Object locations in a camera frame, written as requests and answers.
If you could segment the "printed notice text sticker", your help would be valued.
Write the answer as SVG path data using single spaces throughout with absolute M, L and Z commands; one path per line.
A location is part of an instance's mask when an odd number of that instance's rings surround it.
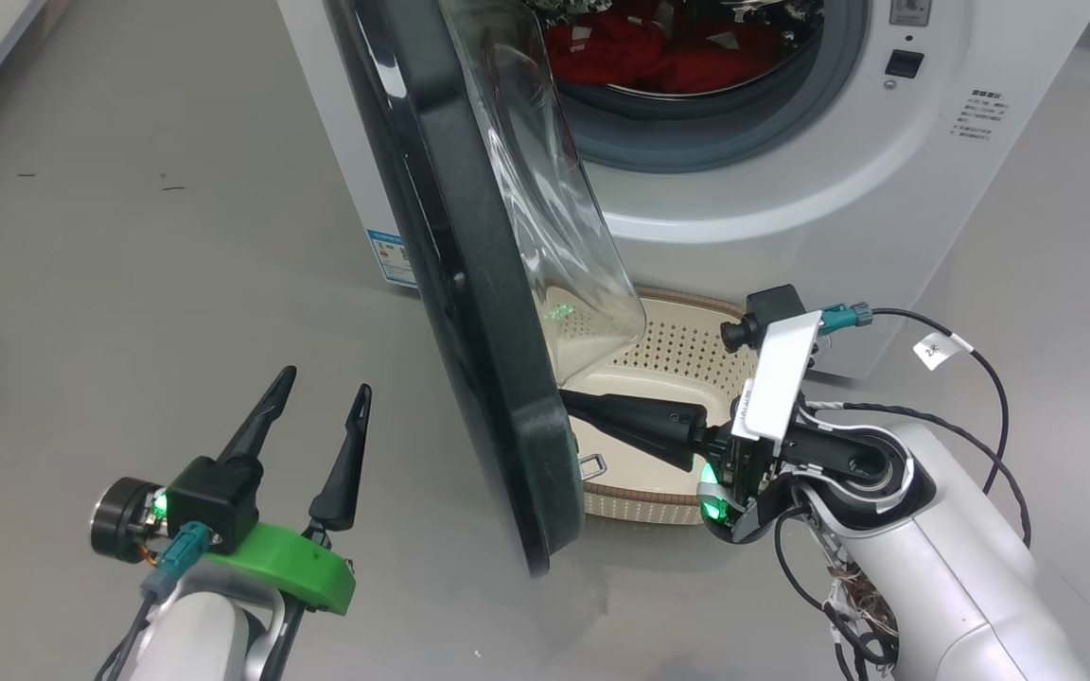
M 991 141 L 1012 111 L 1000 92 L 974 89 L 966 95 L 952 122 L 950 135 L 968 141 Z

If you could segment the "beige perforated laundry basket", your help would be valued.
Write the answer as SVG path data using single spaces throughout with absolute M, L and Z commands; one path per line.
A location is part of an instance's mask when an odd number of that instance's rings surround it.
M 567 389 L 581 393 L 623 393 L 697 404 L 710 424 L 732 416 L 744 382 L 756 370 L 756 353 L 730 353 L 720 341 L 722 323 L 739 323 L 742 306 L 658 288 L 641 288 L 647 323 L 635 344 L 576 376 Z M 701 522 L 697 487 L 704 461 L 682 471 L 619 443 L 574 419 L 588 515 L 639 523 L 693 526 Z

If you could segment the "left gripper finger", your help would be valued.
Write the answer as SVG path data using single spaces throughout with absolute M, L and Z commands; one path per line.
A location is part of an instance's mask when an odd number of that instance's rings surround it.
M 284 366 L 278 370 L 277 376 L 269 385 L 267 391 L 256 401 L 255 406 L 243 419 L 241 426 L 223 452 L 217 457 L 218 463 L 246 463 L 258 461 L 261 448 L 267 441 L 268 434 L 278 418 L 284 413 L 287 401 L 294 387 L 296 379 L 296 367 Z
M 354 526 L 372 401 L 370 385 L 360 384 L 346 415 L 344 443 L 319 495 L 310 503 L 308 516 L 325 532 L 346 532 Z

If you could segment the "white front-load washing machine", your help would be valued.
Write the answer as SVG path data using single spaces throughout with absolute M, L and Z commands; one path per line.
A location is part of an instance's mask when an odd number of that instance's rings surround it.
M 277 4 L 360 224 L 398 235 L 325 0 Z M 719 92 L 576 85 L 546 52 L 637 294 L 746 305 L 791 284 L 813 309 L 911 305 L 1090 22 L 1090 0 L 823 8 L 809 42 Z M 1012 107 L 991 141 L 950 135 L 974 89 Z

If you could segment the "black white patterned garment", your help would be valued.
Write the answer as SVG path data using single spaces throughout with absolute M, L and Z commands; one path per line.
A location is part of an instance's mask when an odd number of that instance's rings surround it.
M 646 8 L 662 29 L 731 22 L 782 31 L 784 46 L 809 42 L 825 22 L 823 0 L 522 0 L 546 26 L 574 25 L 581 14 Z

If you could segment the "red garment with white trim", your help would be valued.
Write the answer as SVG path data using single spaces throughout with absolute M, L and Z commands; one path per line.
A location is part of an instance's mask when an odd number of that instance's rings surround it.
M 554 76 L 588 86 L 662 95 L 719 92 L 770 72 L 782 61 L 782 31 L 730 19 L 688 19 L 661 4 L 622 3 L 550 26 L 544 42 Z

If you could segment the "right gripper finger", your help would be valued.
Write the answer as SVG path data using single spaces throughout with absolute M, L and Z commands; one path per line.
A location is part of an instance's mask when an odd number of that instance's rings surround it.
M 688 445 L 708 423 L 708 410 L 662 398 L 622 393 L 559 393 L 568 413 L 598 431 L 633 445 Z
M 674 469 L 694 469 L 698 427 L 602 426 L 602 431 Z

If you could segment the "blue energy label sticker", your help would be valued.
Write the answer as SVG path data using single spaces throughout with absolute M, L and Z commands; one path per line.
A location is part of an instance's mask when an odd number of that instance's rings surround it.
M 386 283 L 417 289 L 410 255 L 401 236 L 366 229 L 370 245 Z

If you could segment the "dark round glass washer door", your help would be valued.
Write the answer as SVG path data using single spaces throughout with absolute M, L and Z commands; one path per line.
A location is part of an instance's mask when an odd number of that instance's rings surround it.
M 641 299 L 520 0 L 325 0 L 451 388 L 534 577 L 584 525 L 561 389 L 635 344 Z

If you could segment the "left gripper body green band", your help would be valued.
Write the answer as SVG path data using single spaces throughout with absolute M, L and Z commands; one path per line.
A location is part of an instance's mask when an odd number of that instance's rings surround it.
M 129 537 L 143 540 L 155 554 L 164 551 L 175 538 L 167 528 L 166 491 L 164 484 L 130 476 L 114 482 L 92 512 L 88 532 L 92 550 L 117 560 L 107 548 L 96 550 L 94 544 Z M 211 535 L 211 544 L 217 542 L 220 540 Z M 234 554 L 214 554 L 209 548 L 175 589 L 190 586 L 196 577 L 223 573 L 225 577 L 247 579 L 255 585 L 275 589 L 277 595 L 292 598 L 308 609 L 334 615 L 346 615 L 355 594 L 354 569 L 330 547 L 329 532 L 312 520 L 302 531 L 258 520 Z M 173 598 L 175 589 L 165 601 Z

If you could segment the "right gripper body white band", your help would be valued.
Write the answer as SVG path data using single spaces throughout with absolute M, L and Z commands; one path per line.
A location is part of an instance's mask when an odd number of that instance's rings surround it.
M 790 475 L 782 473 L 782 443 L 820 327 L 820 313 L 770 324 L 730 422 L 708 431 L 699 500 L 715 538 L 756 542 L 786 504 L 782 489 Z

